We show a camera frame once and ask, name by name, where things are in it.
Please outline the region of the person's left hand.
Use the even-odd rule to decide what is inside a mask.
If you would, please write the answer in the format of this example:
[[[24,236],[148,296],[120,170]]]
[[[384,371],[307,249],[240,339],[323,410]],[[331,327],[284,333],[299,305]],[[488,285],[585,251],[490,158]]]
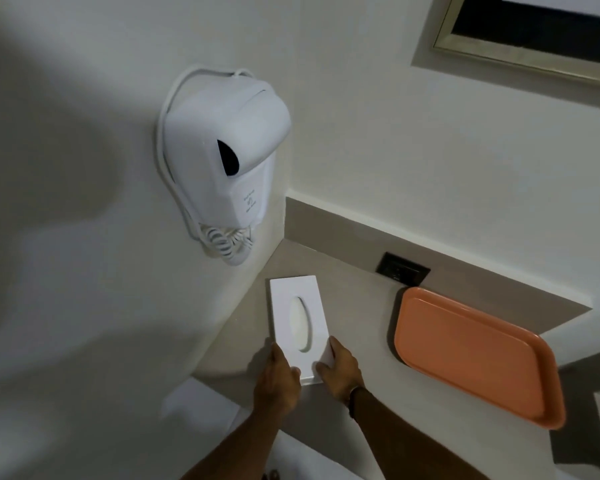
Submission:
[[[254,411],[279,422],[296,408],[301,396],[301,386],[286,383],[288,367],[291,366],[284,352],[273,342],[254,389]]]

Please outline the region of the black wrist band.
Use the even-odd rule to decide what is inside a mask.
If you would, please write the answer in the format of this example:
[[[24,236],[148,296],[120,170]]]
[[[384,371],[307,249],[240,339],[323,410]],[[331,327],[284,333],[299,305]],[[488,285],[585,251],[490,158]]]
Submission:
[[[347,398],[347,401],[346,401],[347,410],[349,412],[350,418],[352,418],[354,420],[356,420],[356,416],[355,416],[355,414],[356,414],[356,412],[355,412],[356,397],[360,391],[365,391],[365,390],[366,390],[366,387],[357,385],[351,389],[349,396]]]

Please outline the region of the white wall hair dryer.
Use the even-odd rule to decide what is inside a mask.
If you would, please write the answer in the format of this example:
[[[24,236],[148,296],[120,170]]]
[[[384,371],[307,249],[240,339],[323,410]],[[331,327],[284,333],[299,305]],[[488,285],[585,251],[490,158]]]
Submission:
[[[272,85],[247,70],[195,65],[174,81],[157,124],[157,154],[185,215],[218,228],[258,226],[276,151],[291,129]]]

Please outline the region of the framed mirror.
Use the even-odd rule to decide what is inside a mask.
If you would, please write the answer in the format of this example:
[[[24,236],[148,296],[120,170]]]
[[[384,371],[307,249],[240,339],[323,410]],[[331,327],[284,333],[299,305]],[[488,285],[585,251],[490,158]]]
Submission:
[[[450,0],[433,48],[600,85],[600,0]]]

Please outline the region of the person's right forearm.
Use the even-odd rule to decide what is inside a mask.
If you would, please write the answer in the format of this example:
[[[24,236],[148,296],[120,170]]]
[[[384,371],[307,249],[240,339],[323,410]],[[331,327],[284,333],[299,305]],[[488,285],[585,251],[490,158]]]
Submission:
[[[489,480],[400,418],[368,390],[358,393],[355,412],[355,422],[385,480]]]

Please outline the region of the orange plastic tray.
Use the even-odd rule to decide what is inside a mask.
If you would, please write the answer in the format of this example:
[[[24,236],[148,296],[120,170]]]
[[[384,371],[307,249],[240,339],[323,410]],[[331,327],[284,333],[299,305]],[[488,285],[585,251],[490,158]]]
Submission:
[[[554,354],[531,331],[412,287],[400,299],[393,346],[412,369],[539,427],[566,423]]]

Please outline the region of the black wall power outlet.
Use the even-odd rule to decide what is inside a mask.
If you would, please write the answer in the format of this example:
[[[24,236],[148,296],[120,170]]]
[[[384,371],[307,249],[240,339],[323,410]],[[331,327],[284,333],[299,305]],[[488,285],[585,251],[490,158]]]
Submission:
[[[421,286],[430,272],[431,269],[426,266],[389,252],[384,253],[376,267],[377,274],[400,282],[409,288]]]

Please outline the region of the person's left forearm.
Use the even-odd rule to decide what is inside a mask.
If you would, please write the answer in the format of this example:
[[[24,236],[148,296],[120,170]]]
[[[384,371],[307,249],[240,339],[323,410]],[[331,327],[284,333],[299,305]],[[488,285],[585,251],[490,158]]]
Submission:
[[[180,480],[263,480],[272,446],[288,411],[259,406]]]

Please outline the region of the white tissue box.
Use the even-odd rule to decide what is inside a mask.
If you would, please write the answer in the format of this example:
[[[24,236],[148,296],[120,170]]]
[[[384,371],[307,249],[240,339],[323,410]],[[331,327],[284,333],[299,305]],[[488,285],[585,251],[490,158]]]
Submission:
[[[315,366],[331,366],[334,356],[317,277],[272,279],[269,291],[275,342],[289,365],[300,371],[302,386],[321,383]]]

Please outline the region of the person's right hand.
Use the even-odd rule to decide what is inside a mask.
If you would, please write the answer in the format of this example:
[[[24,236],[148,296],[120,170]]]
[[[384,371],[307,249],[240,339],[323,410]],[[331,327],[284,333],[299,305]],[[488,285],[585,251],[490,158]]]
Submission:
[[[331,395],[346,405],[351,389],[357,385],[364,386],[365,382],[357,359],[334,336],[329,337],[329,345],[333,355],[335,377],[320,377]]]

